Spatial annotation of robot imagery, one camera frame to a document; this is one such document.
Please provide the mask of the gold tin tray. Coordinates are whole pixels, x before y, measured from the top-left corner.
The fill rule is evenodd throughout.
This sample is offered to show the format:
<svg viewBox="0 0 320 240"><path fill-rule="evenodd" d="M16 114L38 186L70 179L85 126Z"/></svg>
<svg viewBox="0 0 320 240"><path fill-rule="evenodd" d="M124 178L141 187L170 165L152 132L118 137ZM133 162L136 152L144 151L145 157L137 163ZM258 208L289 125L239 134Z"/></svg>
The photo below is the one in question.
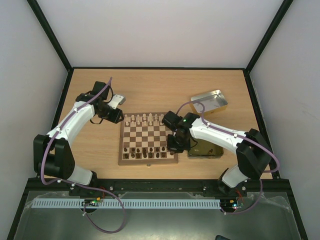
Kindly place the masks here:
<svg viewBox="0 0 320 240"><path fill-rule="evenodd" d="M190 141L191 148L187 152L189 159L220 159L224 155L224 149L206 140L196 139Z"/></svg>

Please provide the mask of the wooden chessboard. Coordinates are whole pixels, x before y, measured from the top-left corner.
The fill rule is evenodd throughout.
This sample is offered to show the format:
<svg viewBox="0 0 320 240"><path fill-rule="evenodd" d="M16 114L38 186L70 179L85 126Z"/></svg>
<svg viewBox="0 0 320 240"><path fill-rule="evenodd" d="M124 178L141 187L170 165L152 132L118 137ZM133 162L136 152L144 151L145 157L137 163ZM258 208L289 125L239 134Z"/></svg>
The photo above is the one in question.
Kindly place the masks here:
<svg viewBox="0 0 320 240"><path fill-rule="evenodd" d="M162 123L165 114L165 112L124 114L124 120L120 124L118 165L150 166L179 162L178 155L167 149L167 137L168 134L172 134L172 131ZM147 158L143 157L143 148L147 148ZM149 153L153 153L153 158L149 158ZM160 153L160 158L156 158L156 153ZM166 158L162 158L162 153L166 153ZM136 154L141 154L141 159L137 159Z"/></svg>

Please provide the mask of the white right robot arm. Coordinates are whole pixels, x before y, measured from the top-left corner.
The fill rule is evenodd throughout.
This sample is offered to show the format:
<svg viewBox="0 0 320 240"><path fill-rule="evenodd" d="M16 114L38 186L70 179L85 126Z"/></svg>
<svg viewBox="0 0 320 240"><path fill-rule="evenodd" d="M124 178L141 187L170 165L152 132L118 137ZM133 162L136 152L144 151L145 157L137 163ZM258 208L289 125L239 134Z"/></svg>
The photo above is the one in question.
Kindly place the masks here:
<svg viewBox="0 0 320 240"><path fill-rule="evenodd" d="M191 149L190 140L203 140L236 155L237 164L220 176L218 191L229 196L246 180L259 180L272 159L271 150L262 134L255 130L233 130L214 124L195 113L184 117L168 111L161 122L172 131L167 136L167 149L182 153Z"/></svg>

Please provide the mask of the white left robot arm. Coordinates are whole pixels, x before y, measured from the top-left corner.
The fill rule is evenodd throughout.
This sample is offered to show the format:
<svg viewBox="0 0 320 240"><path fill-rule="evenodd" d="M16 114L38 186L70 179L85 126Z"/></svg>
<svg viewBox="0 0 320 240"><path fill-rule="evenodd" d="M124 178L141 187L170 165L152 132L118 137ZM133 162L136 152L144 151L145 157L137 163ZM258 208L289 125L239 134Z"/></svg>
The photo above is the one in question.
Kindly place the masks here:
<svg viewBox="0 0 320 240"><path fill-rule="evenodd" d="M124 120L119 105L126 98L114 94L111 81L94 83L93 89L81 93L64 119L47 134L33 140L33 167L44 185L66 181L89 186L95 173L76 164L71 146L82 128L97 116L101 121L117 124Z"/></svg>

